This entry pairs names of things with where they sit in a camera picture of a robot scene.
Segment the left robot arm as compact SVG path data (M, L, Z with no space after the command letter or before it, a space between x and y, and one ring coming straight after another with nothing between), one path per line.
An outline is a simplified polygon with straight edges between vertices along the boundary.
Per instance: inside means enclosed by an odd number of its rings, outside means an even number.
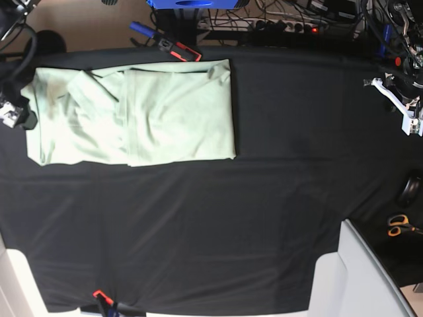
M394 111L402 114L401 129L406 135L422 136L422 2L377 2L387 17L387 27L397 36L397 46L388 39L387 30L378 30L367 4L360 1L364 20L381 47L391 54L394 66L379 64L383 76L365 80L364 86L375 88L391 102Z

